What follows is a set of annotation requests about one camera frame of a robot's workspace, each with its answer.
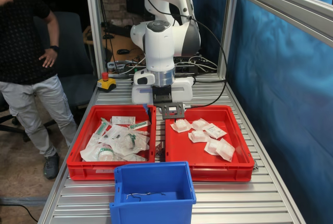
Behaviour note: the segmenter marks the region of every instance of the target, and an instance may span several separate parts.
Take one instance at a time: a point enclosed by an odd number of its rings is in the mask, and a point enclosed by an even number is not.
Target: desk
[[[91,34],[90,30],[91,30],[91,26],[88,26],[84,30],[84,32],[83,32],[83,42],[86,45],[88,45],[90,56],[91,56],[92,55],[91,46],[94,45],[94,42],[87,39],[87,37],[89,36],[89,33]],[[102,43],[103,43],[104,48],[106,48],[106,40],[103,39],[104,35],[105,35],[104,28],[101,28],[101,39],[102,39]],[[112,34],[112,35],[114,36],[114,38],[111,39],[111,42],[112,42],[113,51],[114,51],[114,58],[115,58],[116,61],[132,60],[132,59],[135,59],[138,56],[141,57],[141,58],[143,57],[144,52],[137,45],[135,45],[133,43],[131,38],[124,37],[124,36],[117,35],[117,34]],[[117,50],[119,50],[119,49],[127,49],[127,50],[132,50],[132,51],[129,54],[119,55],[119,54],[117,54]],[[109,40],[108,40],[108,50],[110,52],[112,52]]]

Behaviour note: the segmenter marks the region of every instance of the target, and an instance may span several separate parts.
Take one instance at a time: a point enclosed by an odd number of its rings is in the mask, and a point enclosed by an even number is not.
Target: blue bin
[[[188,162],[129,164],[114,170],[112,224],[190,224],[196,195]]]

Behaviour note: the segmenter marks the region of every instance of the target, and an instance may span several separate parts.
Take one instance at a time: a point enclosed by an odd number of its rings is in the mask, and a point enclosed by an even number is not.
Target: brick wall
[[[132,14],[126,10],[126,0],[103,0],[105,14],[108,22],[124,27],[145,21],[140,15]]]

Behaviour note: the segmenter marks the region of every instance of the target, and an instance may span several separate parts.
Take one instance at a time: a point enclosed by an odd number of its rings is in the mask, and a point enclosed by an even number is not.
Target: metal worktable
[[[200,80],[218,80],[217,75],[204,75]],[[87,112],[96,104],[131,104],[131,81],[118,80],[110,93],[95,91]],[[213,101],[222,90],[220,84],[200,84],[193,87],[192,103]],[[272,160],[240,107],[229,86],[217,104],[232,107],[253,158],[259,169],[247,183],[194,182],[197,204],[193,206],[191,223],[305,223]],[[157,115],[157,145],[164,143],[162,116]],[[109,203],[113,201],[113,181],[73,181],[63,163],[41,214],[41,223],[111,223]]]

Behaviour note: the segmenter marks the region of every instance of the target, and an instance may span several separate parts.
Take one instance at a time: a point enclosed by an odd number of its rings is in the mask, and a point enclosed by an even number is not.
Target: man
[[[33,16],[47,23],[50,48],[43,49]],[[59,25],[42,0],[0,0],[0,91],[33,144],[46,157],[44,175],[57,176],[59,156],[38,114],[38,96],[69,146],[76,124],[53,65],[59,51]]]

